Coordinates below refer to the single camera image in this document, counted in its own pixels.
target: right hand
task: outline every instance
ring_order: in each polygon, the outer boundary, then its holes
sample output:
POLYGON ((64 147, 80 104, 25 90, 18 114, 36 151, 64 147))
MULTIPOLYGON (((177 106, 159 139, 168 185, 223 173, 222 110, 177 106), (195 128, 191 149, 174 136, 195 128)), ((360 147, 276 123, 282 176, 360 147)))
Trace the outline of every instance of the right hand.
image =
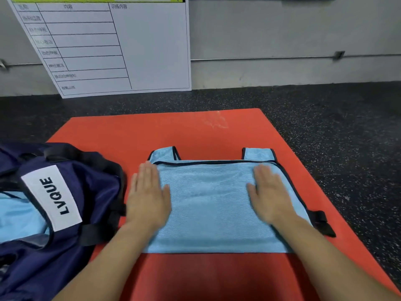
POLYGON ((248 183, 248 194, 253 210, 263 222, 274 225, 282 217, 297 216, 278 174, 273 174, 269 166, 262 164, 253 168, 253 174, 258 189, 248 183))

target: gray wall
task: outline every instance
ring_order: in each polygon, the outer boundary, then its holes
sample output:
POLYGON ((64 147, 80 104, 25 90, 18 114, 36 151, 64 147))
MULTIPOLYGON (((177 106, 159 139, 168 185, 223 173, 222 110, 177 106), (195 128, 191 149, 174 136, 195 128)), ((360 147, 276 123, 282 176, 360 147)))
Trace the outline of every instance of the gray wall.
MULTIPOLYGON (((401 0, 190 0, 192 59, 401 54, 401 0)), ((6 0, 0 58, 39 62, 6 0)), ((194 89, 401 80, 401 56, 192 63, 194 89)), ((57 93, 42 66, 0 72, 0 96, 57 93)))

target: light blue fabric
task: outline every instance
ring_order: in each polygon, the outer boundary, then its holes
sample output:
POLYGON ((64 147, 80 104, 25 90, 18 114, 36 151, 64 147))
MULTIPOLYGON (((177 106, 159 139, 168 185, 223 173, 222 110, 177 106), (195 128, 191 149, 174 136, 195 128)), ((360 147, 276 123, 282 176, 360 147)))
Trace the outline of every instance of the light blue fabric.
POLYGON ((0 193, 0 243, 38 233, 48 235, 45 219, 23 192, 8 191, 19 198, 0 193))
MULTIPOLYGON (((274 160, 270 149, 247 149, 245 158, 274 160)), ((172 148, 156 150, 151 162, 174 161, 172 148)), ((255 215, 246 184, 255 183, 257 162, 173 166, 159 164, 160 182, 169 184, 172 213, 165 227, 151 240, 146 253, 288 253, 291 249, 278 233, 255 215)), ((309 223, 308 214, 287 178, 280 174, 297 214, 309 223)))

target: left hand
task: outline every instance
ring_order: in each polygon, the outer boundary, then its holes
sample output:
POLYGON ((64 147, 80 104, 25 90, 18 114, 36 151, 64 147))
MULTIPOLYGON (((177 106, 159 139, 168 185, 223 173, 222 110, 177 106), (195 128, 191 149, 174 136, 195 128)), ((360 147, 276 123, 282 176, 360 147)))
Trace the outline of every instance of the left hand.
POLYGON ((144 226, 155 232, 163 227, 171 213, 170 187, 160 187, 156 165, 146 162, 139 166, 131 179, 127 200, 126 226, 144 226))

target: light blue vest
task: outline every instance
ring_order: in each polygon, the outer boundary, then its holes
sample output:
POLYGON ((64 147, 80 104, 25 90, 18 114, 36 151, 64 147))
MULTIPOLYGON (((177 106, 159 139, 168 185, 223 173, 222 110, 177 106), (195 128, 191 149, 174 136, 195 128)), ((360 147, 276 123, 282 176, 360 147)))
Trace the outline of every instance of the light blue vest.
POLYGON ((244 148, 236 161, 182 161, 175 147, 167 147, 149 160, 158 167, 161 185, 170 185, 172 212, 146 253, 292 252, 251 207, 246 184, 255 184, 253 167, 261 162, 280 175, 300 217, 330 227, 323 212, 306 209, 271 149, 244 148))

